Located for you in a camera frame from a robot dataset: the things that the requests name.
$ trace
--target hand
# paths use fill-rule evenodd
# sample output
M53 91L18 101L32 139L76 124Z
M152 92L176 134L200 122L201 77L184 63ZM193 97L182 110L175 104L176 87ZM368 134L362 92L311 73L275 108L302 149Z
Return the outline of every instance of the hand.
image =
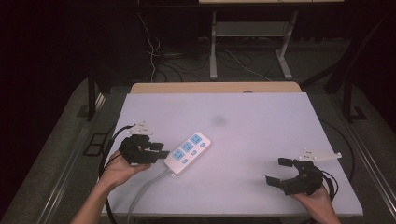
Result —
M131 165L117 150L111 155L105 171L100 177L98 184L105 184L110 190L125 183L131 176L147 170L151 164Z
M339 224L341 223L335 214L330 200L329 193L321 186L320 189L315 191L312 195L294 194L290 195L291 198L299 201L309 215L318 223L321 224Z

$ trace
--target white power strip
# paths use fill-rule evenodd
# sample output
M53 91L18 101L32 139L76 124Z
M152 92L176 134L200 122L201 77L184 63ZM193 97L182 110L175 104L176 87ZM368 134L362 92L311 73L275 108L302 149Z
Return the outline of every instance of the white power strip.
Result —
M168 155L165 164L172 170L173 176L180 175L209 149L211 143L203 134L195 133Z

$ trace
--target dark background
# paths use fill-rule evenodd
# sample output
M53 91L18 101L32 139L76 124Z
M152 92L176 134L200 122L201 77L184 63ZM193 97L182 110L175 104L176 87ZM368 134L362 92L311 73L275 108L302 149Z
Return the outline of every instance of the dark background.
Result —
M351 5L362 3L355 2L347 1ZM166 3L196 4L187 0ZM293 38L320 41L365 35L389 11L388 2L366 3L379 9L301 8ZM1 149L2 217L77 85L93 72L100 91L107 92L113 86L147 81L150 66L146 34L133 11L92 10L81 14L71 3L49 0L2 0L0 4L2 139L6 142ZM157 12L149 28L165 46L183 49L194 45L198 36L210 34L210 15L207 11ZM220 13L224 20L260 19L246 15ZM266 14L265 19L280 16L276 11ZM393 130L395 22L393 9L351 72Z

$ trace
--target floor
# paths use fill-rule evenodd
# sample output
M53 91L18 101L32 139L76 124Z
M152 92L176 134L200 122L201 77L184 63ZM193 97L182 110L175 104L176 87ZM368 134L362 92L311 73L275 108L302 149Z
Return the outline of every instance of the floor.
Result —
M217 81L283 81L282 72L274 54L281 44L279 39L221 38L217 44ZM315 41L291 41L286 60L293 81L302 82L337 62L349 42L334 39ZM178 49L163 48L161 58L153 57L156 64L154 82L211 81L209 78L208 40L199 39L196 54L186 55ZM353 105L359 106L367 119L348 123L341 114L342 92L327 94L323 87L327 77L313 83L303 91L308 93L313 107L322 122L323 129L334 151L340 151L340 160L350 177L363 207L363 217L343 217L343 223L396 223L390 212L386 195L396 189L396 135L382 120L375 108L358 88L353 91ZM123 100L131 87L113 87L109 94L98 94L97 113L92 121L86 121L87 82L80 84L65 106L48 142L43 147L35 165L26 177L13 203L1 223L68 223L80 208L97 178L100 157L82 155L94 133L111 133L117 122ZM367 149L377 168L368 169ZM390 191L375 179L382 175ZM216 219L216 223L283 223L297 224L307 217L281 219L235 218ZM119 223L125 217L117 217ZM138 219L137 223L208 223L208 219ZM110 223L107 216L100 223Z

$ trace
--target person's left hand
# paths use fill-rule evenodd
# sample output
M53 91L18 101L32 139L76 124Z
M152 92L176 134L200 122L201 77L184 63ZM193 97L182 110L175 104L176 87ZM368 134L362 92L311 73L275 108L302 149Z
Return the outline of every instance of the person's left hand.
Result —
M151 166L151 164L131 165L118 150L111 155L109 161L110 163L105 167L98 183L107 185L111 190L125 183L131 176L145 171Z

